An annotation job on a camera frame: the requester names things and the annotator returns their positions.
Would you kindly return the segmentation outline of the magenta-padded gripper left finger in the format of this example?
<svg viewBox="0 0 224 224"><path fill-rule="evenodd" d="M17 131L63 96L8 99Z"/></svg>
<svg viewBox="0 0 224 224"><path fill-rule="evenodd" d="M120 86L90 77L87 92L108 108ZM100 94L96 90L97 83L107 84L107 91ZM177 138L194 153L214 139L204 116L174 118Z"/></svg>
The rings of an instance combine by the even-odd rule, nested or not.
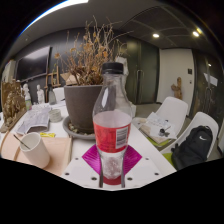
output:
<svg viewBox="0 0 224 224"><path fill-rule="evenodd" d="M102 187L101 159L93 145L81 157L75 157L63 171L61 177L84 188Z"/></svg>

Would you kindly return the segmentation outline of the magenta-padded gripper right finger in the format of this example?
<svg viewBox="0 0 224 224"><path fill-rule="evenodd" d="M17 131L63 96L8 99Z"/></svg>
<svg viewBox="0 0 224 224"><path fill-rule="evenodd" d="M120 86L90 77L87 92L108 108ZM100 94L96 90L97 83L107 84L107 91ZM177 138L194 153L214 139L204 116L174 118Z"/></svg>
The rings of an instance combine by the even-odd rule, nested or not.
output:
<svg viewBox="0 0 224 224"><path fill-rule="evenodd" d="M127 147L121 174L122 188L139 188L162 177L162 173L149 156L142 156L133 147Z"/></svg>

